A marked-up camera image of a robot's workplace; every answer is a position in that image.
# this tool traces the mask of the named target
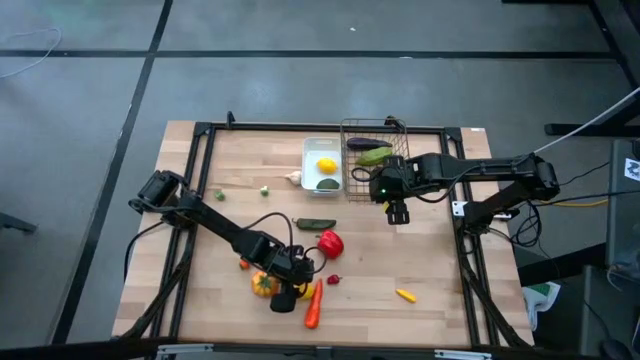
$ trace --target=wooden table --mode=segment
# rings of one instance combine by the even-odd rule
[[[156,168],[184,172],[194,122],[169,122]],[[467,158],[490,157],[484,129],[462,129]],[[345,241],[344,254],[329,261],[320,276],[343,277],[337,286],[326,286],[320,326],[303,325],[307,303],[299,301],[294,312],[269,310],[269,300],[252,294],[253,271],[241,271],[238,255],[217,235],[201,228],[191,267],[180,324],[184,342],[307,344],[344,346],[400,346],[467,348],[469,335],[461,280],[457,268],[451,215],[447,201],[426,204],[407,200],[411,223],[390,226],[381,206],[335,199],[309,198],[283,176],[301,166],[302,142],[307,137],[332,136],[298,131],[217,131],[213,160],[204,196],[206,203],[238,224],[280,211],[290,217],[333,218],[335,231]],[[437,136],[409,135],[412,156],[440,152]],[[197,184],[200,159],[196,161]],[[262,197],[259,189],[268,186]],[[214,190],[224,190],[219,202]],[[474,199],[498,191],[496,183],[474,183]],[[145,214],[140,228],[158,221]],[[494,227],[507,231],[504,223]],[[279,239],[287,227],[278,217],[256,229]],[[294,241],[314,245],[316,233],[294,229]],[[171,229],[162,226],[141,238],[132,256],[113,334],[126,331],[142,314],[158,291]],[[519,335],[533,343],[511,244],[495,235],[482,236],[492,298]],[[395,294],[396,288],[418,297],[410,304]],[[168,333],[173,309],[165,308],[162,335]],[[488,343],[482,306],[476,312],[483,343]]]

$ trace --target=eggplant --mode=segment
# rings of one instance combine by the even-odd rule
[[[373,150],[379,147],[392,147],[390,143],[377,139],[351,138],[347,140],[347,147],[351,150]]]

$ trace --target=yellow lemon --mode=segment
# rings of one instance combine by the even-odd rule
[[[331,175],[335,173],[336,170],[338,170],[338,165],[336,165],[336,162],[329,158],[322,158],[318,160],[318,163],[316,165],[318,165],[318,169],[320,169],[321,172],[327,175]]]
[[[304,285],[295,285],[296,289],[302,291],[302,289],[304,289]],[[315,287],[313,286],[313,284],[309,284],[307,283],[307,290],[304,292],[304,294],[302,294],[302,297],[298,298],[300,300],[309,300],[311,299],[311,297],[313,296],[313,293],[315,292]]]

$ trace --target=garlic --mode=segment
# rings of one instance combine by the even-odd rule
[[[300,186],[300,180],[302,178],[302,173],[298,170],[298,171],[292,172],[291,174],[287,174],[284,177],[289,179],[289,181],[291,181],[291,183],[293,185]]]

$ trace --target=small red pepper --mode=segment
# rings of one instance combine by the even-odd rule
[[[329,259],[335,259],[342,254],[344,243],[338,234],[331,230],[325,230],[319,237],[318,248],[320,248]]]
[[[331,275],[327,278],[327,284],[329,285],[336,285],[337,283],[340,282],[340,279],[342,279],[340,276],[338,275]]]

